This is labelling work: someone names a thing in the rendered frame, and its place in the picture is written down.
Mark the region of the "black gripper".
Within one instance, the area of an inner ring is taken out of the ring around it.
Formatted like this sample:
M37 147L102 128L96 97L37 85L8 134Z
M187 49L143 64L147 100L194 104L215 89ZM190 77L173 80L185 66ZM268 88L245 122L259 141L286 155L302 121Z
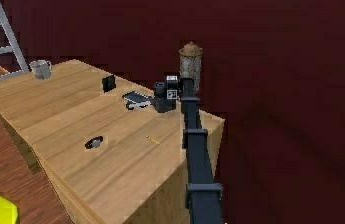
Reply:
M154 85L153 106L158 113L165 113L176 109L176 100L178 91L164 82L156 82ZM127 102L126 108L134 110L137 108L145 108L152 105L150 101L141 103Z

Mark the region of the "light wooden table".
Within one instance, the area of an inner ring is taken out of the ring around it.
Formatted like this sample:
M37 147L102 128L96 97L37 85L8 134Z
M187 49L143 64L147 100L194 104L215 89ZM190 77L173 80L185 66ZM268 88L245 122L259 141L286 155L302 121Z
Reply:
M104 92L107 75L70 60L45 80L1 79L0 120L32 150L74 224L190 224L183 114L128 110L122 96L147 88L118 78ZM97 136L101 145L86 149Z

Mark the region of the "grey jar with brown lid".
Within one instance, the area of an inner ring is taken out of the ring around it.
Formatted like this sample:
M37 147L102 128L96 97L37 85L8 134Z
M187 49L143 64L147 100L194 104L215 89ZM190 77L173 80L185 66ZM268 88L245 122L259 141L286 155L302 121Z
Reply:
M194 80L194 90L199 91L202 68L203 49L193 42L189 42L179 50L180 76Z

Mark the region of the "dark blue flat telephone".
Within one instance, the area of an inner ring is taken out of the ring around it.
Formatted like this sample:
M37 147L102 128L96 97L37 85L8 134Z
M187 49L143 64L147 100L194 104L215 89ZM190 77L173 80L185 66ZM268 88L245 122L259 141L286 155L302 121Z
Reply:
M150 96L144 95L137 91L131 91L122 96L123 99L132 103L143 103L151 100Z

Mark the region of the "black wristwatch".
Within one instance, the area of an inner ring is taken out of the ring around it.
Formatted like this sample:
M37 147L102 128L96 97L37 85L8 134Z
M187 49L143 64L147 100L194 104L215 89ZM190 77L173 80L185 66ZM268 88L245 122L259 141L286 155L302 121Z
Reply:
M98 148L103 142L103 140L104 138L102 136L94 137L85 143L85 148L86 149Z

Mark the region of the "small black box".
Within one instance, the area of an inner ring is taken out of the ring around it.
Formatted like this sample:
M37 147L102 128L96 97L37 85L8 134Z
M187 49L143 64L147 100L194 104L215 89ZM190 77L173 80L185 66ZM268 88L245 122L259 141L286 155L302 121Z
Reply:
M102 89L104 92L109 92L116 88L115 76L110 75L102 79Z

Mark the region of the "grey mug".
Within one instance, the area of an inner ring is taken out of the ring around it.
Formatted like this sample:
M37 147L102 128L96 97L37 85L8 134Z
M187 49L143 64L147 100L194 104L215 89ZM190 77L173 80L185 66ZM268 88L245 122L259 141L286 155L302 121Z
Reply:
M48 79L52 75L52 63L47 60L36 60L29 64L37 79Z

